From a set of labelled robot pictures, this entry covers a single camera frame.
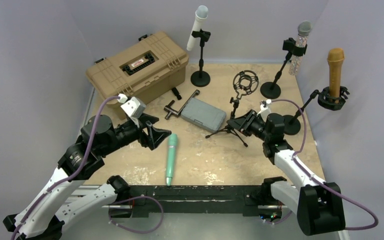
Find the mint green microphone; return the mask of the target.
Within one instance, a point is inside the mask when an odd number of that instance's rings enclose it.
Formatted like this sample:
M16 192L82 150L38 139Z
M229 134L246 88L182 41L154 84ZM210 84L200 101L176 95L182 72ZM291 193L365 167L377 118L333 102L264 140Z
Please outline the mint green microphone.
M166 171L165 171L167 186L171 186L172 179L174 176L175 161L176 161L176 155L177 155L176 153L177 145L178 145L178 136L175 133L172 133L168 137L168 144L167 144L167 161L166 161Z

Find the black round-base stand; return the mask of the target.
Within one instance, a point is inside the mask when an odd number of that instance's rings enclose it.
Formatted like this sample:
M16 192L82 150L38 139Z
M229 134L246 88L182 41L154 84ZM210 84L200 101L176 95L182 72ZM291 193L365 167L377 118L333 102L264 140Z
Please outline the black round-base stand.
M206 71L203 70L203 67L204 67L204 59L203 59L204 47L205 47L205 43L208 42L208 40L210 39L211 33L209 31L204 31L201 29L199 31L193 31L191 36L194 38L200 38L200 42L199 42L200 59L199 59L199 63L198 63L199 70L195 71L191 75L190 81L194 86L201 88L201 87L207 86L211 81L210 75Z
M295 46L296 40L292 37L283 41L282 50L287 51L285 60L283 61L282 67L276 73L274 80L265 82L260 87L260 93L267 99L277 99L281 95L281 87L277 84L278 80L281 78L283 70L286 64L291 60L293 55L293 49Z

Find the glitter silver microphone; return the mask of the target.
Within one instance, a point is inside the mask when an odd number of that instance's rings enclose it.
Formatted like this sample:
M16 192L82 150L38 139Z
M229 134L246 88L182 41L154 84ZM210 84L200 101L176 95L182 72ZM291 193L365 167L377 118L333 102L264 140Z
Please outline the glitter silver microphone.
M302 58L307 50L308 37L312 29L313 25L308 20L301 22L297 27L298 35L292 51L291 63L288 72L291 76L296 76L299 72Z

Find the gold microphone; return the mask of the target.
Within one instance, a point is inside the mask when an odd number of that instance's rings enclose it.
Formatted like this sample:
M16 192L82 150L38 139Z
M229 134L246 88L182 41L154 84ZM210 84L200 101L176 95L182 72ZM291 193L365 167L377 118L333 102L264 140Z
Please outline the gold microphone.
M340 97L342 65L345 60L342 48L332 48L327 55L329 66L329 95L333 98Z

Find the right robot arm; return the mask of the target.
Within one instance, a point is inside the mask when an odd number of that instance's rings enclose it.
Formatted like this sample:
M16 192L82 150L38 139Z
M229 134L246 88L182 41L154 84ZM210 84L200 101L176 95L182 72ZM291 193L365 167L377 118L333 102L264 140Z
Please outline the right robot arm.
M263 141L263 154L291 180L275 181L261 189L260 196L268 204L279 200L297 218L301 231L318 235L345 229L346 221L342 199L328 191L341 189L334 182L325 183L298 158L292 146L284 139L285 120L278 113L270 113L266 120L250 110L246 115L229 119L227 124L245 136L254 135Z

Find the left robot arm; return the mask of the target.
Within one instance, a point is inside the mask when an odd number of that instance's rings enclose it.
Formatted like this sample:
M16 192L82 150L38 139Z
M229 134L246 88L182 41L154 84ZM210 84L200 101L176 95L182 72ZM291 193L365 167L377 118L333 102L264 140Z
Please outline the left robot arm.
M20 213L4 218L11 238L58 240L95 209L109 204L137 204L140 197L131 194L130 185L119 175L109 177L106 183L78 200L68 202L68 198L104 165L109 154L135 141L150 150L156 149L171 135L170 130L154 127L158 120L143 113L138 124L129 120L114 126L107 115L92 117L62 155L41 192Z

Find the white microphone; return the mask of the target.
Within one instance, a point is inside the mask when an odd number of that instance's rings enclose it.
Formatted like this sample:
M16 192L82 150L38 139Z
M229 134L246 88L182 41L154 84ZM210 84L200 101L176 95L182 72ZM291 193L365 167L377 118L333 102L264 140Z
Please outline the white microphone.
M192 51L195 43L196 43L196 37L193 36L194 32L199 32L202 28L203 23L207 20L209 14L209 9L205 5L200 5L197 10L195 11L195 18L194 23L190 32L190 36L186 45L187 51Z

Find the grey plastic case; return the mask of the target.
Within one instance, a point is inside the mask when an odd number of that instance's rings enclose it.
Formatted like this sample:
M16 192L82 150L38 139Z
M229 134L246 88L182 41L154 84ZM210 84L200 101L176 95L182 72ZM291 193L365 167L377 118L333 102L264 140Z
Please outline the grey plastic case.
M183 120L214 133L220 129L227 114L211 104L192 98L181 111L180 116Z

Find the small black cylinder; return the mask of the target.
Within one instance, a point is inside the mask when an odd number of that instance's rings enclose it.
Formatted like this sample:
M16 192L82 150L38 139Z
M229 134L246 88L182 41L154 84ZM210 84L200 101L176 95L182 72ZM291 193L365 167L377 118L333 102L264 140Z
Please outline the small black cylinder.
M176 87L173 87L171 89L171 91L175 95L177 100L181 100L182 99L182 96L180 95L180 92L178 91L178 89Z

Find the tan plastic tool case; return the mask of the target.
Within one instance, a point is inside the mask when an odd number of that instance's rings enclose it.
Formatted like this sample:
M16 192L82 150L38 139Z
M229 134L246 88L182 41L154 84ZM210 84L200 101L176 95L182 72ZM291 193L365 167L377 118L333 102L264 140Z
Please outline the tan plastic tool case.
M85 75L104 100L124 94L148 104L185 81L188 63L188 53L159 31L96 61Z

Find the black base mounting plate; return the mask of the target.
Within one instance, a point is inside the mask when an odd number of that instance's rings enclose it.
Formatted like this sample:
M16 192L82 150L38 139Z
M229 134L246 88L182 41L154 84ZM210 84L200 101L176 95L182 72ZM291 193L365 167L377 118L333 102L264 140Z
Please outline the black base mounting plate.
M160 212L257 217L281 209L262 185L132 185L114 205L125 206L133 218Z

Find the black tripod shock mount stand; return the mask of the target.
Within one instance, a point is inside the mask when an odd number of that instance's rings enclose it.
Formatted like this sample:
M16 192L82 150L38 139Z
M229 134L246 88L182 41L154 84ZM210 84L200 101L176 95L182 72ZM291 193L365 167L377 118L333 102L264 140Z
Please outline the black tripod shock mount stand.
M235 77L233 78L232 85L233 85L233 89L236 92L236 97L235 98L231 97L229 101L230 104L233 104L233 110L230 113L229 120L233 120L235 118L236 110L239 107L242 96L251 95L257 90L257 87L259 86L259 78L254 71L243 70L235 75ZM227 134L235 135L236 137L239 138L239 140L243 143L243 145L246 148L248 147L248 144L243 141L243 139L239 136L239 134L228 123L222 129L217 130L212 134L206 135L205 138L208 139L211 136L220 132L226 132Z

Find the black shock-mount stand, right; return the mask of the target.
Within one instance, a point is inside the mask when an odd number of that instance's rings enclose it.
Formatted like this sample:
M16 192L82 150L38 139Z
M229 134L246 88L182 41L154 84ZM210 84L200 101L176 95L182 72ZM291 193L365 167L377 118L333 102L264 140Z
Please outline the black shock-mount stand, right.
M330 111L341 110L346 100L348 99L349 91L345 86L340 86L339 88L339 97L334 97L330 95L330 88L327 86L322 91L315 89L309 96L309 99L303 104L302 107L299 107L295 112L295 115L284 115L284 133L286 135L296 135L301 130L301 123L298 120L298 117L302 116L305 108L308 104L315 98L317 98L317 103L324 109Z

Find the aluminium rail frame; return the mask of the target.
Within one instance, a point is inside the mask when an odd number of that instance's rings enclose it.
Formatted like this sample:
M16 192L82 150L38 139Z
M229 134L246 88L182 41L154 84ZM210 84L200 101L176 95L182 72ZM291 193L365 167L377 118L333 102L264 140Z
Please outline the aluminium rail frame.
M285 177L266 178L260 186L208 187L128 185L121 176L115 175L95 191L67 202L62 187L69 193L74 192L104 164L104 157L110 153L136 140L153 150L170 134L168 130L154 128L158 118L145 113L138 123L129 119L118 127L113 126L107 115L93 116L58 163L57 168L67 177L53 180L48 187L48 191L57 196L54 201L57 209L37 238L58 240L80 218L106 205L130 204L133 217L147 217L152 212L149 201L154 201L162 213L242 213L244 216L256 216L260 205L279 201L296 215L301 231L307 236L344 230L340 187L334 182L325 182L301 162L284 138L284 117L269 110L268 101L264 101L260 112L251 110L227 124L245 136L261 139L264 155Z

